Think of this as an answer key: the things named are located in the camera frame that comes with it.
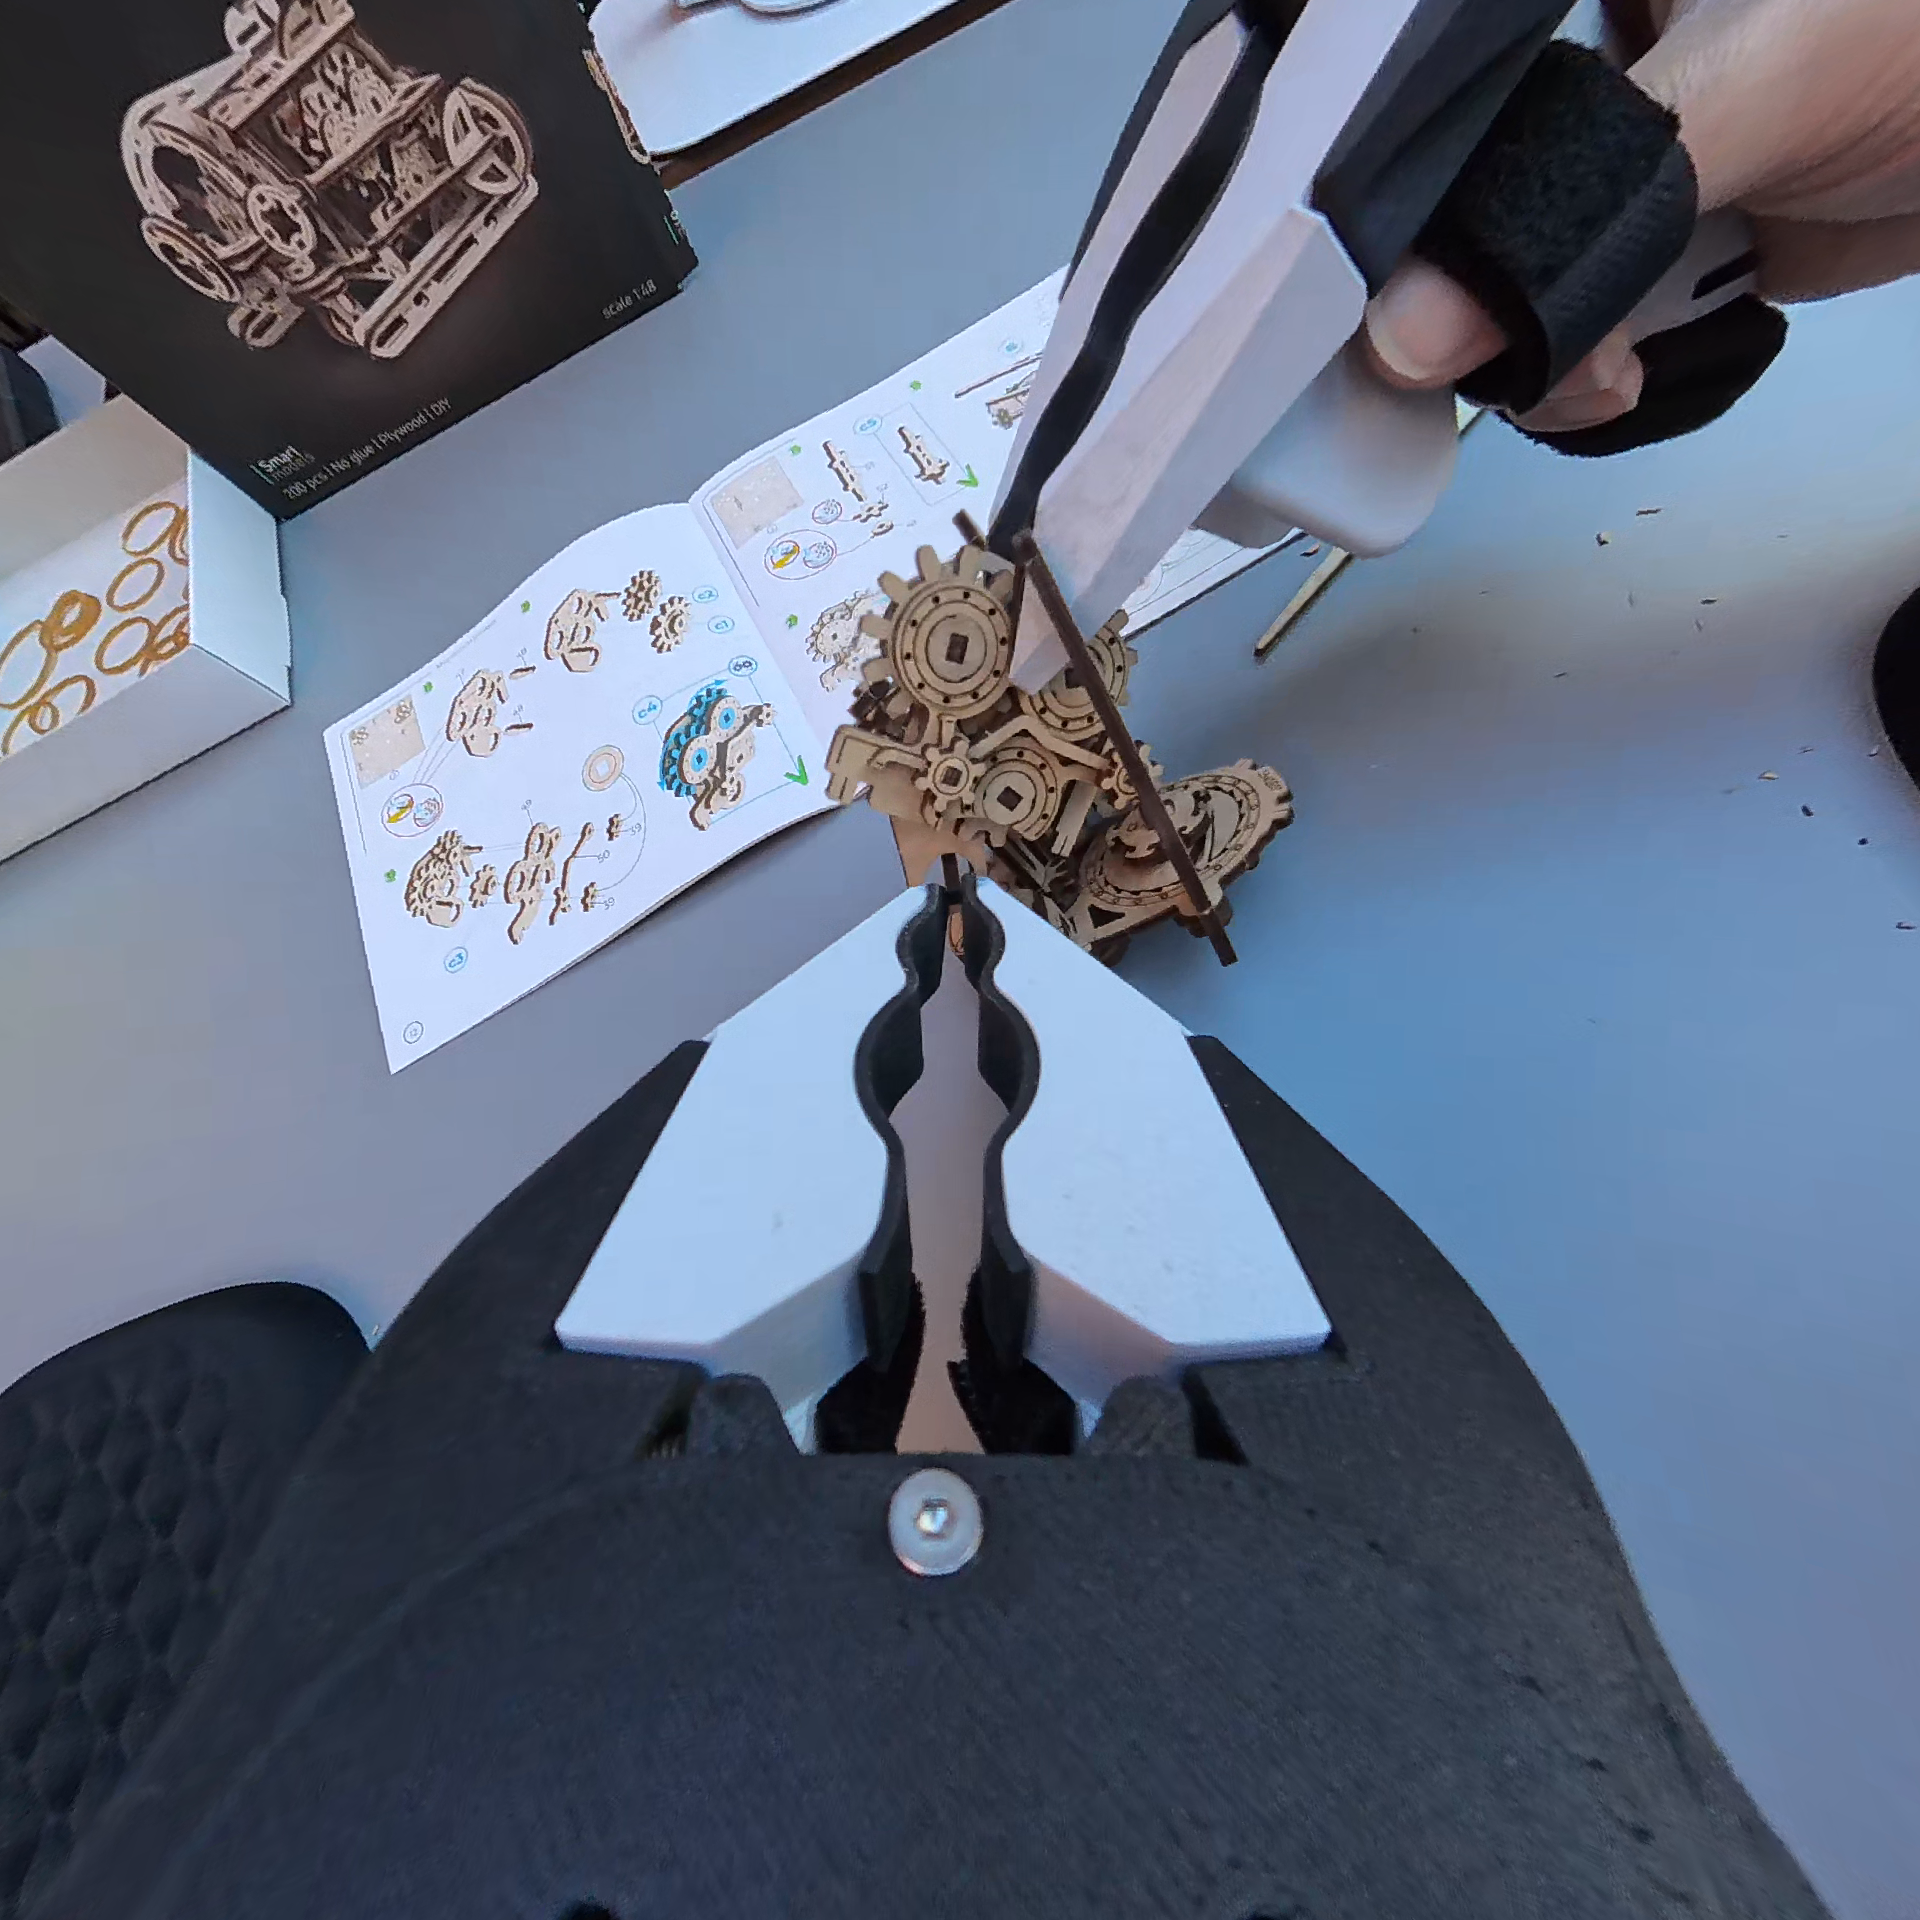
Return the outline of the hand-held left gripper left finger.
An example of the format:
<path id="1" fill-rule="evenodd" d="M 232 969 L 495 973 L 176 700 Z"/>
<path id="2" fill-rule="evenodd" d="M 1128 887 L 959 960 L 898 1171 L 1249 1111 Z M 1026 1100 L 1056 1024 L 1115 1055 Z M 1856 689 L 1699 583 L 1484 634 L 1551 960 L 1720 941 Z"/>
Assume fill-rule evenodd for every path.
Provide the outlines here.
<path id="1" fill-rule="evenodd" d="M 568 1351 L 754 1376 L 804 1453 L 857 1371 L 912 1381 L 891 1114 L 919 1081 L 948 899 L 914 887 L 708 1039 L 555 1321 Z"/>

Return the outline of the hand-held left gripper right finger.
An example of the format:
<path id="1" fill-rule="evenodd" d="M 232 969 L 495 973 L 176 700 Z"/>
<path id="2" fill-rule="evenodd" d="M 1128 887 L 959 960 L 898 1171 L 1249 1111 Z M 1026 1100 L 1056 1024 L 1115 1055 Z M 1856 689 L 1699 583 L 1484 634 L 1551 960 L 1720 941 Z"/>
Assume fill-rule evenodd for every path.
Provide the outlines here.
<path id="1" fill-rule="evenodd" d="M 959 892 L 984 1164 L 959 1402 L 990 1453 L 1069 1453 L 1113 1390 L 1313 1353 L 1327 1312 L 1185 1030 L 989 879 Z"/>

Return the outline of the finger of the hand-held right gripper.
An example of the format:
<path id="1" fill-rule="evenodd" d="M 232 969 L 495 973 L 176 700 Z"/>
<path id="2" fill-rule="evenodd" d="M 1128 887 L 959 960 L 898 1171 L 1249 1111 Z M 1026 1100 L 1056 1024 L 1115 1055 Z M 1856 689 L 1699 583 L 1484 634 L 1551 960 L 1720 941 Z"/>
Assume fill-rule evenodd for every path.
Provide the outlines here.
<path id="1" fill-rule="evenodd" d="M 1311 189 L 1420 5 L 1237 8 L 1277 33 L 1245 149 L 1026 532 L 1084 630 L 1198 521 L 1374 294 Z"/>
<path id="2" fill-rule="evenodd" d="M 1219 200 L 1260 110 L 1277 33 L 1237 5 L 1187 5 L 1102 175 L 1026 394 L 990 532 L 1035 528 L 1039 500 L 1082 440 L 1147 304 Z"/>

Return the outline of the wooden gear model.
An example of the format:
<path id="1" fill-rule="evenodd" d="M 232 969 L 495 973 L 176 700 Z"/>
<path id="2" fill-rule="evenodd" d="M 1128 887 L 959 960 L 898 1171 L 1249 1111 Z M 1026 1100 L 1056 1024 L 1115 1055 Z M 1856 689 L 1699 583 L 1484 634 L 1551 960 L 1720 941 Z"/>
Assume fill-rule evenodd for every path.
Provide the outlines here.
<path id="1" fill-rule="evenodd" d="M 1034 691 L 1013 682 L 1024 570 L 965 544 L 880 580 L 827 795 L 869 801 L 922 852 L 955 851 L 1098 960 L 1160 924 L 1225 937 L 1227 887 L 1290 826 L 1283 778 L 1235 759 L 1166 780 L 1123 733 L 1137 663 L 1113 615 Z"/>

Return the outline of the black model kit box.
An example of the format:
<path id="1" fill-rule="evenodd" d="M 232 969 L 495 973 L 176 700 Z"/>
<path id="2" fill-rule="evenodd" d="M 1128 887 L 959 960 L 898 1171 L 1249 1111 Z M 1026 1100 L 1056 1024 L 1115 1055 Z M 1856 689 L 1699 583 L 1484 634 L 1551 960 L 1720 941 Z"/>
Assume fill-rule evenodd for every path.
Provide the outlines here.
<path id="1" fill-rule="evenodd" d="M 564 3 L 5 3 L 2 284 L 287 519 L 695 266 Z"/>

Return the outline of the person's right hand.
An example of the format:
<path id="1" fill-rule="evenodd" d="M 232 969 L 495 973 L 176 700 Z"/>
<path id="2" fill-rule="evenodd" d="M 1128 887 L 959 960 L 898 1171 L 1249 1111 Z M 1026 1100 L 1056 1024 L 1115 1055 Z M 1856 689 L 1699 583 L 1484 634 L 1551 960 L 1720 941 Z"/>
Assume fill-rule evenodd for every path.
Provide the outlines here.
<path id="1" fill-rule="evenodd" d="M 1917 275 L 1917 3 L 1605 10 L 1633 81 L 1680 118 L 1699 207 L 1752 219 L 1766 300 Z M 1359 343 L 1405 390 L 1452 389 L 1506 348 L 1476 300 L 1420 259 L 1369 304 Z M 1571 434 L 1621 419 L 1644 379 L 1618 326 L 1516 425 Z"/>

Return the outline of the thin wooden stick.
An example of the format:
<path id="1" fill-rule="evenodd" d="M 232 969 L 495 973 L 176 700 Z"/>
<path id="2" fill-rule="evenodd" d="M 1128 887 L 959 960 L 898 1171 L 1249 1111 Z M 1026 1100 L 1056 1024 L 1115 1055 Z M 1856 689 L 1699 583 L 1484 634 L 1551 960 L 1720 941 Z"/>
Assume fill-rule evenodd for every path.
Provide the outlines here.
<path id="1" fill-rule="evenodd" d="M 1350 564 L 1353 553 L 1339 546 L 1327 546 L 1318 564 L 1308 571 L 1299 590 L 1285 600 L 1283 610 L 1270 622 L 1254 645 L 1254 661 L 1268 661 L 1288 633 L 1305 617 L 1313 604 L 1331 590 L 1333 580 Z"/>

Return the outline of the white instruction booklet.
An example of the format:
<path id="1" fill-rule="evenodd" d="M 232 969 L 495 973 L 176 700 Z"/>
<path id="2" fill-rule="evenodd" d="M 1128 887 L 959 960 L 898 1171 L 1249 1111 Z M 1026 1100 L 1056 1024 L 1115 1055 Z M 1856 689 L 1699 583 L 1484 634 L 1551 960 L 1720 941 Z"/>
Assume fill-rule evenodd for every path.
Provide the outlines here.
<path id="1" fill-rule="evenodd" d="M 1059 292 L 568 544 L 327 735 L 392 1069 L 836 806 L 861 617 L 985 528 Z"/>

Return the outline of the pale grey flat board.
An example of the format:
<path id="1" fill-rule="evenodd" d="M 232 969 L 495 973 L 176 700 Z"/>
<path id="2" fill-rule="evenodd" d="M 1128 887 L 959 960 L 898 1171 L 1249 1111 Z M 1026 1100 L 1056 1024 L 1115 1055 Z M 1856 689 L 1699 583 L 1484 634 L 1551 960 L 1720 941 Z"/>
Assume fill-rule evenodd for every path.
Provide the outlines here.
<path id="1" fill-rule="evenodd" d="M 939 3 L 600 3 L 597 53 L 642 148 L 668 156 L 939 12 Z"/>

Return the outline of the white cardboard box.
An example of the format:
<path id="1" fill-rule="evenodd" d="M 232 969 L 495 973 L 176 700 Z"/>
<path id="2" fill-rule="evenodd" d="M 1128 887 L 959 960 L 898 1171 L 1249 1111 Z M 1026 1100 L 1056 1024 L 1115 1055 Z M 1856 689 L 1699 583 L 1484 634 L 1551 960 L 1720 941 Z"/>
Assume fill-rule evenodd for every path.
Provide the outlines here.
<path id="1" fill-rule="evenodd" d="M 291 700 L 277 521 L 127 398 L 2 467 L 2 593 L 37 560 L 176 486 L 189 506 L 190 645 L 2 757 L 5 857 Z"/>

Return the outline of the pile of yellow rubber bands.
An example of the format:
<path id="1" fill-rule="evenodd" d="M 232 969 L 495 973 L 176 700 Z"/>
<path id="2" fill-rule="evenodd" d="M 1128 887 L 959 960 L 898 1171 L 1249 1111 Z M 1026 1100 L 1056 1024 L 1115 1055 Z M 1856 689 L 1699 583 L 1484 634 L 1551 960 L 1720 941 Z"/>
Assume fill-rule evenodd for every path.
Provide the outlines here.
<path id="1" fill-rule="evenodd" d="M 2 753 L 59 733 L 189 645 L 189 506 L 176 486 L 5 585 Z"/>

